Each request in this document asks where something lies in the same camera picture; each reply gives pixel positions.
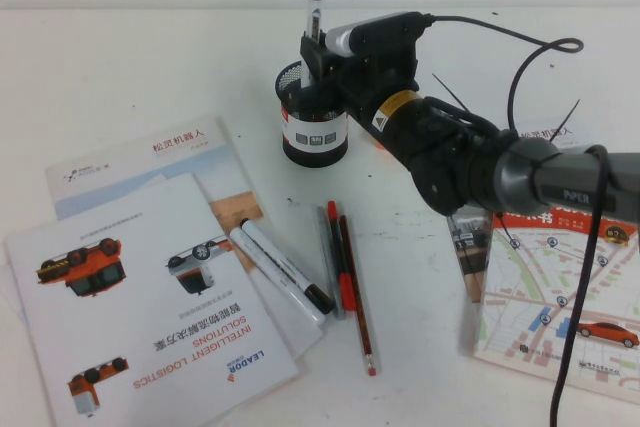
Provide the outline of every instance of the yellow warning sticker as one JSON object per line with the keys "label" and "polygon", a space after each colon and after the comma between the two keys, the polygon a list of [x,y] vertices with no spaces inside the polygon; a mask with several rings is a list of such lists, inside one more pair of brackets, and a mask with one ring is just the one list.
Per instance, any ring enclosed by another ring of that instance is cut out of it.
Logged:
{"label": "yellow warning sticker", "polygon": [[376,129],[382,132],[384,130],[384,126],[387,125],[389,117],[391,117],[406,103],[419,98],[420,96],[413,90],[401,90],[400,92],[396,92],[384,101],[373,116],[373,121],[371,123]]}

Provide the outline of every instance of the black mesh pen holder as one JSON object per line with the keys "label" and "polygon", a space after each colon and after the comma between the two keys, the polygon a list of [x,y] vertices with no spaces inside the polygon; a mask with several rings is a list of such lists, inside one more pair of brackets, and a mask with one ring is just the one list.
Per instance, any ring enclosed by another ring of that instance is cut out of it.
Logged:
{"label": "black mesh pen holder", "polygon": [[335,106],[320,95],[321,86],[301,89],[300,73],[298,61],[276,78],[276,94],[282,104],[282,149],[296,164],[326,167],[347,152],[347,114],[331,110]]}

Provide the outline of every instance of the red pencil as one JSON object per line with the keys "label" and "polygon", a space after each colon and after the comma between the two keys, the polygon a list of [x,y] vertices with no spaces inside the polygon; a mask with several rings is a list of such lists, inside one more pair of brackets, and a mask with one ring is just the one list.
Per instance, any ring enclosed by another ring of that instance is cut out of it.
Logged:
{"label": "red pencil", "polygon": [[358,285],[358,277],[356,275],[356,263],[353,258],[353,249],[351,248],[349,226],[347,225],[347,218],[344,215],[340,216],[340,233],[342,234],[342,244],[344,246],[345,257],[347,260],[347,269],[351,275],[351,281],[353,284],[353,294],[356,301],[356,314],[358,316],[358,327],[360,328],[360,340],[362,341],[364,360],[367,364],[367,372],[370,376],[374,376],[376,375],[376,368],[373,362],[373,349],[371,348],[367,319],[364,317],[364,307],[362,305],[362,295],[360,294],[360,286]]}

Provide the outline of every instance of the robotic arm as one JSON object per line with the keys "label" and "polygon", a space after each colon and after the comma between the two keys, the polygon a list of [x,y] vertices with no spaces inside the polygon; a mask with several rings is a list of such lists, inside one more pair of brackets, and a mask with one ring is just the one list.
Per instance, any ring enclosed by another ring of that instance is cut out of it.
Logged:
{"label": "robotic arm", "polygon": [[[416,93],[415,42],[437,20],[408,12],[331,29],[320,43],[303,37],[300,53],[317,80],[292,90],[291,108],[346,111],[411,172],[422,198],[442,215],[465,204],[522,215],[552,205],[591,212],[597,157],[560,153],[548,140],[519,138],[515,129],[500,131]],[[609,154],[609,163],[603,213],[637,223],[640,154]]]}

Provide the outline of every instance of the white table surface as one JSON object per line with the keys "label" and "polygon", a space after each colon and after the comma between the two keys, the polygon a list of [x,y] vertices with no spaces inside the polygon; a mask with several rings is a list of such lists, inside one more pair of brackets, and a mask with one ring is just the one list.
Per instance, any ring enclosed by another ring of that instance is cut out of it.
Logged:
{"label": "white table surface", "polygon": [[[323,25],[381,13],[328,11]],[[583,39],[579,55],[548,53],[527,71],[516,123],[563,115],[581,98],[575,115],[595,141],[640,150],[640,9],[437,13]],[[297,379],[220,425],[547,425],[552,382],[472,358],[475,310],[446,222],[407,172],[355,123],[349,152],[330,168],[305,169],[282,153],[273,85],[297,60],[304,23],[302,11],[0,11],[0,236],[55,219],[48,165],[215,113],[278,240],[312,277],[325,276],[311,205],[332,198],[350,214],[379,363],[367,377],[355,319],[331,318]],[[423,95],[450,101],[435,72],[474,112],[504,124],[511,77],[532,50],[477,27],[436,24],[418,44],[417,80]],[[52,425],[28,332],[1,298],[0,332],[0,425]],[[621,427],[639,415],[637,405],[567,387],[560,420]]]}

